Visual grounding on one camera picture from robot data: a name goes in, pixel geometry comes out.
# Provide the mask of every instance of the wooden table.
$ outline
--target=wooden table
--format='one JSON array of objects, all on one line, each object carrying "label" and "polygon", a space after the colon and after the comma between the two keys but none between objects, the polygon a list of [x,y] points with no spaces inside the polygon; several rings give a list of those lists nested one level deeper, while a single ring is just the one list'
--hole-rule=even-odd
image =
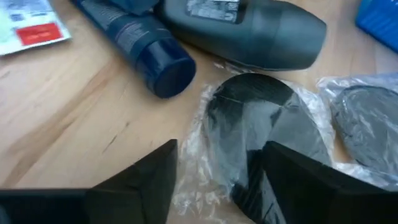
[{"label": "wooden table", "polygon": [[[292,1],[328,24],[308,70],[267,73],[315,91],[317,79],[398,71],[398,55],[354,26],[360,0]],[[160,100],[68,1],[54,1],[73,40],[0,58],[0,186],[90,187],[169,140],[183,140],[206,83],[226,78],[188,46],[194,82]]]}]

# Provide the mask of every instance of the clear plastic wrap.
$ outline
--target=clear plastic wrap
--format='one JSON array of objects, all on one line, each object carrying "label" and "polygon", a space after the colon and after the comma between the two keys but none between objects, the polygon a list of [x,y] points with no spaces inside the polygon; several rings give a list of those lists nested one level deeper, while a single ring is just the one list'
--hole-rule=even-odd
[{"label": "clear plastic wrap", "polygon": [[318,82],[352,161],[336,168],[398,190],[398,74],[329,77]]},{"label": "clear plastic wrap", "polygon": [[[227,69],[233,75],[241,73],[234,67]],[[260,175],[259,191],[255,195],[244,193],[252,184],[253,175],[248,164],[255,163],[256,150],[273,140],[330,165],[334,130],[330,112],[318,95],[293,83],[284,83],[290,88],[283,88],[291,94],[283,105],[264,103],[264,100],[248,101],[242,111],[229,114],[232,118],[237,116],[232,119],[236,122],[223,119],[222,114],[217,114],[219,110],[211,110],[215,98],[220,97],[216,95],[224,91],[224,87],[219,87],[220,83],[205,87],[190,135],[180,149],[169,223],[285,223],[264,171],[253,174]],[[254,85],[252,90],[261,88]],[[237,100],[221,97],[226,102]],[[293,120],[296,113],[309,119],[297,117]],[[242,195],[237,198],[236,192],[243,194],[243,198]],[[239,201],[253,196],[260,196],[262,200],[245,202],[242,207]],[[245,207],[262,210],[252,213]]]}]

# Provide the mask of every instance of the blue object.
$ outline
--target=blue object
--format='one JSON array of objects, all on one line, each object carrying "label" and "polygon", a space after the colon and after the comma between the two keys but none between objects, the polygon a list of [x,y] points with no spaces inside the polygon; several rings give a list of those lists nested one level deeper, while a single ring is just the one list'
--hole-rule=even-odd
[{"label": "blue object", "polygon": [[160,98],[186,89],[196,73],[195,61],[152,14],[137,16],[105,0],[71,0],[123,53]]},{"label": "blue object", "polygon": [[356,25],[398,52],[398,0],[363,0]]}]

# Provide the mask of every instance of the sticker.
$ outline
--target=sticker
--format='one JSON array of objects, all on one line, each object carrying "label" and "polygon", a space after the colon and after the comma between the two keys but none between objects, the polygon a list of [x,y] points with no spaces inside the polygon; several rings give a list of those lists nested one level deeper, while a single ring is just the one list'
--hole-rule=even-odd
[{"label": "sticker", "polygon": [[235,23],[240,0],[187,0],[189,16]]},{"label": "sticker", "polygon": [[56,40],[62,37],[60,29],[55,23],[17,29],[16,33],[24,46]]}]

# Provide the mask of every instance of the blue box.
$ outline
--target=blue box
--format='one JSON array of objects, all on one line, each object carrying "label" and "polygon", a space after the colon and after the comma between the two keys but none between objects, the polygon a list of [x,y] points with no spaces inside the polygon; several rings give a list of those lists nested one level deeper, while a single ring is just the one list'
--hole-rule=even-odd
[{"label": "blue box", "polygon": [[363,0],[356,25],[398,52],[398,0]]}]

